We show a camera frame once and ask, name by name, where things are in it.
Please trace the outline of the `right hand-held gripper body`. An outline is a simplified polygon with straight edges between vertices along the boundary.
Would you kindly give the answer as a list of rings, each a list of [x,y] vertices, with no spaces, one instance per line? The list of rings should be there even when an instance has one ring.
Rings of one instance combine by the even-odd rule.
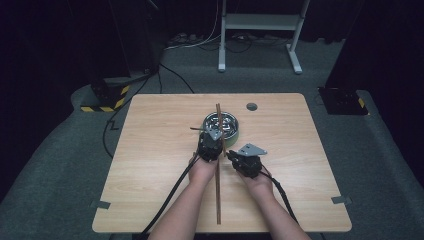
[[[267,151],[248,143],[235,152],[238,157],[235,161],[231,161],[233,168],[246,177],[258,176],[262,169],[260,155],[266,155]]]

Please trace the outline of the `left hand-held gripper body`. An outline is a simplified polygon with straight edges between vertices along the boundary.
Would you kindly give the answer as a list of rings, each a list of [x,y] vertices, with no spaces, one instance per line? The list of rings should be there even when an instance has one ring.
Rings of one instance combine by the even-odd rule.
[[[223,151],[221,133],[215,136],[208,131],[202,132],[206,132],[206,137],[204,141],[198,140],[197,154],[205,161],[216,161]]]

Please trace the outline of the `metal bowl with green rim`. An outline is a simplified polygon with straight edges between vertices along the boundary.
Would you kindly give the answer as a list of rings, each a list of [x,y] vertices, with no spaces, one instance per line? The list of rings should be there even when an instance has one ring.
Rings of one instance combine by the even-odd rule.
[[[221,113],[222,120],[219,120],[218,113],[213,112],[205,117],[202,129],[213,139],[224,138],[225,145],[234,145],[239,136],[239,124],[234,115],[229,112]]]

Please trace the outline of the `person's right hand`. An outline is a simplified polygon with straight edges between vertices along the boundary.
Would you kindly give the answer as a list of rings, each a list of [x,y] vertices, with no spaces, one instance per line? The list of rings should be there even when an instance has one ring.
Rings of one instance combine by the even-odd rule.
[[[238,175],[245,183],[248,192],[251,195],[261,195],[273,192],[272,181],[262,173],[260,173],[255,178],[246,177],[242,173],[238,173]]]

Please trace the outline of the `person's left hand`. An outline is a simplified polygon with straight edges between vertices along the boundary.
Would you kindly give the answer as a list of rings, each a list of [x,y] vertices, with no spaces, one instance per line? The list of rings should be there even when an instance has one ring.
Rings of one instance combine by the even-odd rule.
[[[198,157],[189,171],[189,181],[206,186],[215,175],[216,168],[217,161],[205,161]]]

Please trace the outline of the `power strip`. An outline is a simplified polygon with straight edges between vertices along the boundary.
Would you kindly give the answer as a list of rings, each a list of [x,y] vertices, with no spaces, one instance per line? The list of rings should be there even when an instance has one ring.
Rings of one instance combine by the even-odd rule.
[[[204,40],[202,36],[196,34],[178,33],[168,41],[168,46],[194,45]]]

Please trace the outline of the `black yellow striped base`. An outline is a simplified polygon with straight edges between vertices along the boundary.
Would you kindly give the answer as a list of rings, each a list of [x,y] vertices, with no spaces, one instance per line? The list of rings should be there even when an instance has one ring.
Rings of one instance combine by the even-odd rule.
[[[80,110],[114,112],[124,105],[129,88],[129,85],[110,86],[104,80],[91,83],[81,102]]]

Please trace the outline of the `black box right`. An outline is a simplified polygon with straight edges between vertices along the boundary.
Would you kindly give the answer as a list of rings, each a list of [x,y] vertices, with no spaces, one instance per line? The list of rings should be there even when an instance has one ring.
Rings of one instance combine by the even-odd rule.
[[[365,102],[353,90],[340,88],[318,88],[326,111],[330,115],[368,115]]]

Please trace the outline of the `white metal stand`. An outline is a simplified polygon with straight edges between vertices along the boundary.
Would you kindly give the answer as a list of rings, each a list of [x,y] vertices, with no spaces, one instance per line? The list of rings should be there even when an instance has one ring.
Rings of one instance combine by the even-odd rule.
[[[296,54],[296,47],[310,1],[311,0],[303,0],[302,9],[299,14],[274,15],[228,13],[226,10],[227,0],[223,0],[221,13],[221,36],[218,52],[218,71],[224,72],[226,70],[227,30],[270,30],[291,31],[293,33],[293,37],[286,45],[286,49],[294,72],[298,75],[302,74],[303,70]]]

